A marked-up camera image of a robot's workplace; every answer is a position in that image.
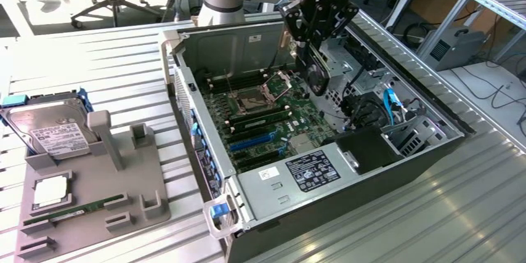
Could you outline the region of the green graphics card black cooler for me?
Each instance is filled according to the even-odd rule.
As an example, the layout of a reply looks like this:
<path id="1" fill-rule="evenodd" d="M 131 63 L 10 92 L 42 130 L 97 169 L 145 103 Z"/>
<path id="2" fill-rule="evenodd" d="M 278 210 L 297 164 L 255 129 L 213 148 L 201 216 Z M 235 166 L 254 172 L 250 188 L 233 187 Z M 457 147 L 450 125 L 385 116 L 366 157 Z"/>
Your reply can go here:
<path id="1" fill-rule="evenodd" d="M 320 52 L 320 44 L 296 41 L 292 32 L 285 28 L 279 48 L 287 49 L 294 59 L 296 70 L 304 78 L 310 91 L 322 96 L 330 82 L 330 70 Z"/>

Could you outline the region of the silver socket cover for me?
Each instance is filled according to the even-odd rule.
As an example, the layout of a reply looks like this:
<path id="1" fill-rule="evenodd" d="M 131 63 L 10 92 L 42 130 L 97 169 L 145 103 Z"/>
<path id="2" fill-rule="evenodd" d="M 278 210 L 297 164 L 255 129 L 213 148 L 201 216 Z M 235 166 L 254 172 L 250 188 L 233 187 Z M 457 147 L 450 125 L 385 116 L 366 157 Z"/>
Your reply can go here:
<path id="1" fill-rule="evenodd" d="M 290 76 L 279 70 L 262 85 L 262 92 L 267 100 L 275 102 L 293 88 Z"/>

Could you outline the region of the thin metal locking lever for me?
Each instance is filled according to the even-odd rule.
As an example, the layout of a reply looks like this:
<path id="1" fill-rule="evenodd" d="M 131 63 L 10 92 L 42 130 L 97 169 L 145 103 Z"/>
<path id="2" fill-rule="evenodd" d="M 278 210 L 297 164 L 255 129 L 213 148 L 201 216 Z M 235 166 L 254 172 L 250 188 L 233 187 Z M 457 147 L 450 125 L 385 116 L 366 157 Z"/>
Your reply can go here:
<path id="1" fill-rule="evenodd" d="M 223 72 L 225 72 L 225 78 L 226 78 L 229 89 L 230 89 L 230 97 L 235 99 L 237 98 L 237 91 L 233 89 L 233 84 L 230 82 L 230 76 L 229 76 L 226 70 L 223 70 Z"/>

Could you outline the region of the silver perforated drive cage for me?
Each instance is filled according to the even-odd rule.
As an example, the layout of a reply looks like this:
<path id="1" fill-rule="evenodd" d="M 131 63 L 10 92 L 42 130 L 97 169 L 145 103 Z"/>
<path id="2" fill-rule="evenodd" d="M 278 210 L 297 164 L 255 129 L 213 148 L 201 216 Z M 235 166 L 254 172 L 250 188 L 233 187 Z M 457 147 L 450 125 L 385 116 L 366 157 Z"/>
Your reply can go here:
<path id="1" fill-rule="evenodd" d="M 329 67 L 330 81 L 324 95 L 314 98 L 314 103 L 328 114 L 344 118 L 341 105 L 345 98 L 369 92 L 381 98 L 394 80 L 393 74 L 350 33 L 324 43 L 320 54 Z"/>

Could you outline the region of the CPU socket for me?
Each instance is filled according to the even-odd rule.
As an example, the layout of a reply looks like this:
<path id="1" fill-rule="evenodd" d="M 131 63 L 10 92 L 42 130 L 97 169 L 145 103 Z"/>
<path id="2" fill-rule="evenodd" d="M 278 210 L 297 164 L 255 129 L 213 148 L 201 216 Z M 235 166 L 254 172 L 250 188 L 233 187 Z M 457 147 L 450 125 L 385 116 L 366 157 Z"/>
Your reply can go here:
<path id="1" fill-rule="evenodd" d="M 237 104 L 238 114 L 249 114 L 267 108 L 271 103 L 259 88 L 243 89 L 233 94 L 233 100 Z"/>

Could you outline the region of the green Dell motherboard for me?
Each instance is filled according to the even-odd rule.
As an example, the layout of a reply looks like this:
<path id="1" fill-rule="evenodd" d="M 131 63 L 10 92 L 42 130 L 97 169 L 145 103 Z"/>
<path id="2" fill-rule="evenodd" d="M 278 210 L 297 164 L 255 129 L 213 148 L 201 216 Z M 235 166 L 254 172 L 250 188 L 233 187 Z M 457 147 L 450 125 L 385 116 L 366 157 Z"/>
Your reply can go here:
<path id="1" fill-rule="evenodd" d="M 275 72 L 261 70 L 251 75 L 230 77 L 233 89 L 235 91 L 251 88 L 262 90 L 263 83 Z M 275 102 L 269 100 L 271 105 L 267 108 L 245 115 L 238 114 L 237 104 L 230 97 L 226 78 L 209 79 L 203 88 L 202 95 L 213 122 L 218 128 L 233 166 L 239 173 L 298 155 L 300 153 L 290 145 L 292 137 L 308 134 L 318 148 L 322 141 L 337 134 L 336 124 L 325 119 L 326 113 L 313 103 L 310 93 L 301 84 L 301 78 L 292 71 L 283 72 L 290 76 L 293 88 Z M 235 123 L 258 119 L 281 119 L 282 121 L 249 131 L 231 133 L 230 128 Z M 237 152 L 230 151 L 231 144 L 266 134 L 275 136 L 271 142 Z"/>

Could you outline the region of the green RAM stick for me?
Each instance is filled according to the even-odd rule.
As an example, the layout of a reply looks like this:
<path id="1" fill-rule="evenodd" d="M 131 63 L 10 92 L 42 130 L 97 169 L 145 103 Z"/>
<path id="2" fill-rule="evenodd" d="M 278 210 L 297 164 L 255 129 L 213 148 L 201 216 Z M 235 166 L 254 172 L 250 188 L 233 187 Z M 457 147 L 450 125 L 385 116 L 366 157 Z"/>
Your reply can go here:
<path id="1" fill-rule="evenodd" d="M 282 121 L 281 119 L 258 119 L 255 121 L 243 121 L 243 122 L 235 123 L 234 126 L 230 128 L 230 131 L 231 131 L 231 133 L 249 131 L 251 129 L 275 124 L 281 121 Z"/>
<path id="2" fill-rule="evenodd" d="M 87 203 L 85 205 L 75 206 L 71 209 L 65 209 L 65 210 L 61 210 L 55 213 L 45 214 L 42 217 L 35 217 L 30 220 L 23 221 L 23 226 L 35 225 L 37 223 L 43 222 L 43 221 L 59 222 L 66 219 L 74 218 L 77 216 L 82 216 L 83 214 L 89 214 L 91 212 L 99 211 L 101 209 L 105 208 L 106 203 L 109 203 L 111 201 L 117 201 L 125 197 L 126 196 L 122 193 L 122 194 L 114 195 L 111 197 L 107 197 L 102 200 L 98 200 L 95 202 Z"/>

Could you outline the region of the silver chipset heatsink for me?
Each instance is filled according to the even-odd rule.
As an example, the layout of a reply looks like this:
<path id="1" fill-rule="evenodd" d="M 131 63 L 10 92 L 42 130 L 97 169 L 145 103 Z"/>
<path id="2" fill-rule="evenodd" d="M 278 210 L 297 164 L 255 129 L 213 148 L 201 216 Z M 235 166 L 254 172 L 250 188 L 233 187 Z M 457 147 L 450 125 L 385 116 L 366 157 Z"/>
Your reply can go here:
<path id="1" fill-rule="evenodd" d="M 305 153 L 316 148 L 316 144 L 308 134 L 300 134 L 292 137 L 290 145 L 297 153 Z"/>

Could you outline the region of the black plastic air shroud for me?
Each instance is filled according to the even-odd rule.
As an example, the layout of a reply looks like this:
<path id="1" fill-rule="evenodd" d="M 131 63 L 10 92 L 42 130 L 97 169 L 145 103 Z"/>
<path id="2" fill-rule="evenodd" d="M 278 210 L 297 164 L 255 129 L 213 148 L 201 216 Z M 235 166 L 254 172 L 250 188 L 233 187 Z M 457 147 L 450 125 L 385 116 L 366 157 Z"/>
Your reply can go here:
<path id="1" fill-rule="evenodd" d="M 357 160 L 358 174 L 365 174 L 377 168 L 385 167 L 404 157 L 396 152 L 377 126 L 366 126 L 361 129 L 342 132 L 341 134 L 328 137 L 322 145 L 337 143 L 341 151 L 352 153 Z"/>

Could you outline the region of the blue expansion slot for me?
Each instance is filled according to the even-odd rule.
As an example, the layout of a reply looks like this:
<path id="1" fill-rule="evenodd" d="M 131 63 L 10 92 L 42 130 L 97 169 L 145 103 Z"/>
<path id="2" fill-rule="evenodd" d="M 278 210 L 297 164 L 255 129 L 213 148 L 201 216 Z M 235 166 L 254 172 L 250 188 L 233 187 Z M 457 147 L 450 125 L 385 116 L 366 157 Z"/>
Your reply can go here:
<path id="1" fill-rule="evenodd" d="M 255 137 L 253 139 L 247 139 L 239 143 L 231 144 L 230 151 L 237 152 L 237 151 L 243 150 L 246 148 L 254 147 L 259 144 L 269 143 L 274 140 L 274 138 L 275 138 L 275 136 L 273 134 L 266 134 L 266 135 Z"/>

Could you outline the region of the silver disk bay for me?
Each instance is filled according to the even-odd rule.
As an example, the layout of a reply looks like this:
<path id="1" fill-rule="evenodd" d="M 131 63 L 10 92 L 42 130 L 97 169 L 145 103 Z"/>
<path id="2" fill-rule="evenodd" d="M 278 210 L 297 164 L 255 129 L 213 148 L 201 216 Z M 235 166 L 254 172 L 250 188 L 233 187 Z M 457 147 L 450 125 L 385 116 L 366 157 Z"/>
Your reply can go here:
<path id="1" fill-rule="evenodd" d="M 382 132 L 405 157 L 445 143 L 449 139 L 438 125 L 424 115 L 405 123 L 384 127 Z"/>

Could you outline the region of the black open PC case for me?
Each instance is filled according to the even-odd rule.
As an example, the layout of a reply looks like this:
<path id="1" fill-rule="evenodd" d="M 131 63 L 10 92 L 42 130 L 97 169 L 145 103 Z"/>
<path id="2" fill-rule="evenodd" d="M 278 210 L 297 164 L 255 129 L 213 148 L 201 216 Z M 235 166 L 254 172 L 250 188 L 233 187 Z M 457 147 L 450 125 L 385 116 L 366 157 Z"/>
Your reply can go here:
<path id="1" fill-rule="evenodd" d="M 361 178 L 356 184 L 320 201 L 257 223 L 239 189 L 238 176 L 243 172 L 237 172 L 233 166 L 202 94 L 209 79 L 225 78 L 223 70 L 230 77 L 251 75 L 261 70 L 282 70 L 292 71 L 301 78 L 314 103 L 314 98 L 320 96 L 314 95 L 300 76 L 289 50 L 279 48 L 283 29 L 283 22 L 273 18 L 169 30 L 159 35 L 163 66 L 174 71 L 173 89 L 186 127 L 191 165 L 202 180 L 199 189 L 205 197 L 205 221 L 211 236 L 223 243 L 229 263 L 247 262 L 408 185 L 474 133 L 472 126 L 424 84 L 422 80 L 432 78 L 433 73 L 422 60 L 384 26 L 368 14 L 360 13 L 334 38 L 350 33 L 390 70 L 394 80 L 381 98 L 374 92 L 346 97 L 341 105 L 344 118 L 325 112 L 325 119 L 336 124 L 336 135 L 366 126 L 377 126 L 382 130 L 424 115 L 438 125 L 449 139 L 409 157 L 402 155 L 404 159 L 396 163 L 358 174 Z M 221 203 L 229 204 L 230 213 L 214 219 L 210 209 Z"/>

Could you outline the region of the blue case latch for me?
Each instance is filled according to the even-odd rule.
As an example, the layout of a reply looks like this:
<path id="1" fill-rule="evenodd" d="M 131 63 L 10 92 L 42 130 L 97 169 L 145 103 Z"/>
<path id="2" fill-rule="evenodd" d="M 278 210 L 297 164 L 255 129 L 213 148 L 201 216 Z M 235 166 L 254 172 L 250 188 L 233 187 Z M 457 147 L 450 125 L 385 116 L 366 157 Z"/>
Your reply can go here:
<path id="1" fill-rule="evenodd" d="M 230 213 L 230 206 L 227 203 L 215 204 L 211 206 L 210 214 L 214 219 L 227 215 Z"/>

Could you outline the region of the grey parts rack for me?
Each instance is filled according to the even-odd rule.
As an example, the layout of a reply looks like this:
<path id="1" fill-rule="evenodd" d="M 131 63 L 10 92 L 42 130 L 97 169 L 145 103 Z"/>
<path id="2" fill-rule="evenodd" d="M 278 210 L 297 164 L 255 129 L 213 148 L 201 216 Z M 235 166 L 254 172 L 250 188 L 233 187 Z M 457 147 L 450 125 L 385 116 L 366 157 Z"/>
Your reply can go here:
<path id="1" fill-rule="evenodd" d="M 103 137 L 89 145 L 87 154 L 61 161 L 49 154 L 27 156 L 15 263 L 47 261 L 171 217 L 154 130 L 141 123 L 113 134 L 110 124 L 106 110 L 89 114 L 89 127 Z M 67 177 L 67 195 L 61 202 L 39 207 L 34 204 L 35 184 L 55 176 Z M 26 220 L 122 193 L 126 197 L 106 203 L 99 211 L 23 226 Z"/>

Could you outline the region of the silver CPU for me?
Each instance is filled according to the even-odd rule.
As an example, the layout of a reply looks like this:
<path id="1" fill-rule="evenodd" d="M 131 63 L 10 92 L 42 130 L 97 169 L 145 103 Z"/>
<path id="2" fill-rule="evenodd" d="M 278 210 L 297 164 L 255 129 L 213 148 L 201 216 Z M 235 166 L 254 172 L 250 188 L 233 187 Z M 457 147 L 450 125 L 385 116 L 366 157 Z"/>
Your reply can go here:
<path id="1" fill-rule="evenodd" d="M 34 204 L 49 206 L 62 201 L 67 195 L 67 177 L 55 176 L 35 184 Z"/>

